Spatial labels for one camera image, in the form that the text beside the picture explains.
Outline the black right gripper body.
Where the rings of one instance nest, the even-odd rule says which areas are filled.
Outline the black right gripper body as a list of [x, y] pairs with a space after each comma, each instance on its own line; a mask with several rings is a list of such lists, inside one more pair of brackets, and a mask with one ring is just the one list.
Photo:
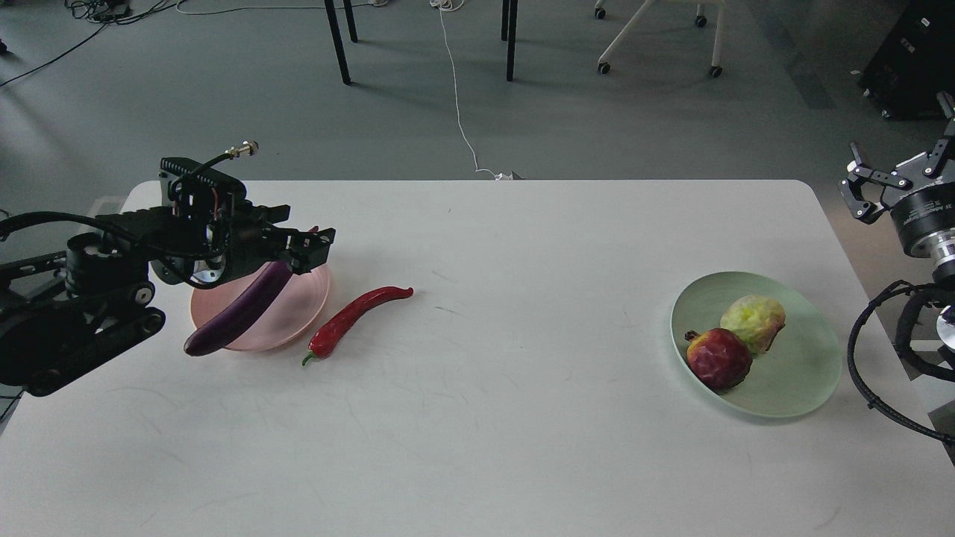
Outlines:
[[934, 280], [954, 278], [954, 186], [928, 186], [899, 201], [892, 221], [903, 253], [934, 262]]

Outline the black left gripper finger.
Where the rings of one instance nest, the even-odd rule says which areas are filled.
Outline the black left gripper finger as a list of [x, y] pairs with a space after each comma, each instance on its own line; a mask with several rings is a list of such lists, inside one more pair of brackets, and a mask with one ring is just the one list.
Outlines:
[[274, 205], [252, 205], [246, 211], [246, 227], [271, 228], [275, 225], [289, 220], [291, 207], [288, 204]]
[[293, 274], [323, 266], [336, 238], [334, 228], [300, 230], [269, 227], [260, 235], [254, 254], [263, 261], [281, 261]]

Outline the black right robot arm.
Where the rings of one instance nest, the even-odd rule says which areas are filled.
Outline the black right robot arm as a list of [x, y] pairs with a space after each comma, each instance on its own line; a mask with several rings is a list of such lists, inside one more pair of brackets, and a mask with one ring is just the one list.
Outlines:
[[874, 309], [903, 293], [909, 299], [898, 316], [893, 344], [898, 357], [922, 374], [951, 382], [953, 370], [924, 361], [911, 347], [921, 310], [935, 308], [939, 312], [936, 333], [942, 343], [938, 354], [953, 361], [953, 98], [945, 91], [938, 92], [936, 98], [946, 126], [931, 149], [883, 172], [870, 166], [859, 144], [851, 142], [853, 159], [847, 164], [846, 178], [839, 183], [839, 193], [852, 216], [864, 224], [873, 224], [888, 213], [904, 254], [933, 262], [932, 283], [908, 286], [897, 282], [884, 289], [860, 314], [851, 336], [857, 336]]

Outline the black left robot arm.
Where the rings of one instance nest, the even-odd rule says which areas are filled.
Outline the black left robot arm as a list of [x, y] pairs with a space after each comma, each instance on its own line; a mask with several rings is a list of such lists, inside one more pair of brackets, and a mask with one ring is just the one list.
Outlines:
[[151, 272], [197, 290], [254, 276], [188, 337], [189, 356], [205, 356], [252, 327], [292, 276], [324, 265], [334, 229], [284, 227], [287, 205], [253, 204], [241, 180], [216, 169], [257, 151], [256, 142], [243, 142], [204, 163], [164, 157], [165, 201], [147, 210], [96, 217], [38, 211], [4, 219], [3, 238], [48, 223], [79, 223], [89, 231], [62, 251], [2, 266], [2, 383], [44, 397], [160, 332], [165, 314], [151, 306]]

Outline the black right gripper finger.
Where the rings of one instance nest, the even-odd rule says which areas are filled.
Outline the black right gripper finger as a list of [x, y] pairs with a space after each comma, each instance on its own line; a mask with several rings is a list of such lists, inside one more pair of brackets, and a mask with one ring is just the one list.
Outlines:
[[847, 164], [846, 178], [839, 183], [839, 193], [853, 218], [873, 224], [912, 193], [915, 183], [897, 171], [884, 172], [874, 167], [859, 143], [849, 142], [848, 147], [852, 160]]
[[936, 99], [945, 115], [946, 126], [928, 150], [898, 166], [898, 177], [906, 194], [929, 186], [953, 184], [954, 101], [945, 91], [938, 92]]

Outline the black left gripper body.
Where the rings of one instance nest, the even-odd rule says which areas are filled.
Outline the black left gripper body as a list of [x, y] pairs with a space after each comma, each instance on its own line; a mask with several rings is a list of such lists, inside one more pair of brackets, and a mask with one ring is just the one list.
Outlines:
[[153, 272], [164, 283], [218, 286], [258, 271], [258, 222], [248, 215], [153, 217]]

